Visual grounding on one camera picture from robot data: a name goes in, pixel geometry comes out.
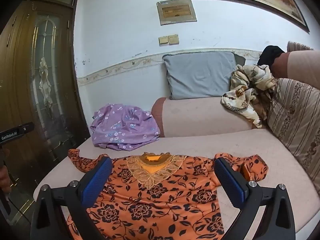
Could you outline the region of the person left hand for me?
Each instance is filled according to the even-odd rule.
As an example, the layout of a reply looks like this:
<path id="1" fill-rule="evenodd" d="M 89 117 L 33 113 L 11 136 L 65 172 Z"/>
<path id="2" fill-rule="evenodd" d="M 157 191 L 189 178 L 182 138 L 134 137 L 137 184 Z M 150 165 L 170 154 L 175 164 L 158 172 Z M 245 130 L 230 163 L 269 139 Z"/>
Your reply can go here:
<path id="1" fill-rule="evenodd" d="M 8 194 L 11 192 L 11 181 L 9 177 L 8 168 L 4 164 L 4 158 L 9 154 L 9 151 L 1 148 L 1 168 L 0 168 L 0 187 L 1 190 Z"/>

